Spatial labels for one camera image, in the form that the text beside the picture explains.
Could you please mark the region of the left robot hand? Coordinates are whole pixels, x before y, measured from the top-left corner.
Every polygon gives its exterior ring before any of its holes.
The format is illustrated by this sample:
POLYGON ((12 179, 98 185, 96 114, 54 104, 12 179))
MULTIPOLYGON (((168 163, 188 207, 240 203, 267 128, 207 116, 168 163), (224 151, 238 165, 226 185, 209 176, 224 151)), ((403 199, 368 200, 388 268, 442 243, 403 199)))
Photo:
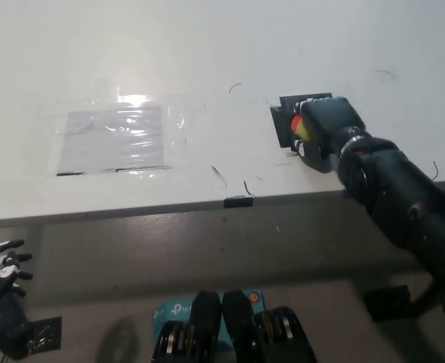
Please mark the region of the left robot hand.
POLYGON ((28 356, 27 340, 32 333, 20 301, 26 291, 17 284, 18 280, 32 279, 20 266, 32 258, 30 253, 17 251, 23 245, 23 239, 0 243, 0 351, 13 360, 28 356))

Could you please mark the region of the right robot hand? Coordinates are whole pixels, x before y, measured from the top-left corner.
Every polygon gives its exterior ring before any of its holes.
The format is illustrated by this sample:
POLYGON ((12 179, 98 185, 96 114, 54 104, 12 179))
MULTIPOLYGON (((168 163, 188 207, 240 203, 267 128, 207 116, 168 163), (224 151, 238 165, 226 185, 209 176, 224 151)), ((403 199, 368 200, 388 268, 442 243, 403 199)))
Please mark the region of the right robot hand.
POLYGON ((336 168, 337 159, 352 142, 368 132, 347 98, 308 98, 295 105, 291 149, 304 164, 321 173, 336 168))

